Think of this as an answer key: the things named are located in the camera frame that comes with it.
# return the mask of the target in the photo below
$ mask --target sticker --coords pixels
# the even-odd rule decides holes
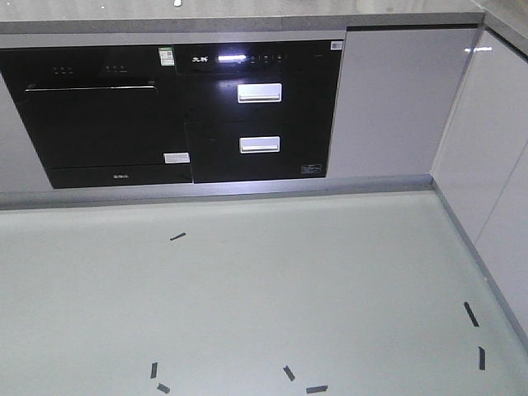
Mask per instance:
[[[314,175],[316,173],[321,173],[322,170],[323,170],[323,165],[321,165],[320,163],[300,166],[301,175]]]
[[[341,51],[343,49],[343,40],[335,40],[330,43],[330,50]]]
[[[165,153],[165,163],[189,163],[189,153]]]
[[[174,53],[172,47],[159,47],[159,60],[162,66],[174,66]]]

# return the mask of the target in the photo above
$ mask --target silver drawer handle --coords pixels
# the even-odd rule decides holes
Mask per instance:
[[[270,95],[270,96],[263,96],[263,95],[239,95],[238,96],[238,102],[242,103],[243,101],[281,101],[280,95]]]
[[[266,103],[282,101],[282,84],[239,84],[238,103]]]
[[[24,92],[68,92],[68,91],[105,91],[111,89],[158,89],[154,85],[134,85],[118,87],[65,87],[65,88],[32,88],[29,86]]]
[[[278,153],[281,150],[280,136],[262,136],[258,138],[240,138],[240,153]]]

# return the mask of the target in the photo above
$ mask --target gray countertop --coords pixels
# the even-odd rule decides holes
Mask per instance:
[[[340,30],[483,20],[528,52],[526,0],[4,0],[0,34]]]

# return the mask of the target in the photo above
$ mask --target floor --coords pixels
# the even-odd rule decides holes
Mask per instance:
[[[0,394],[528,392],[432,191],[3,211],[0,236]]]

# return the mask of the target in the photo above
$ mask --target black appliance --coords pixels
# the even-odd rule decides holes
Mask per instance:
[[[341,40],[174,45],[194,182],[324,177]]]
[[[0,69],[54,188],[192,181],[170,45],[5,49]]]
[[[4,49],[54,188],[324,177],[342,40]]]

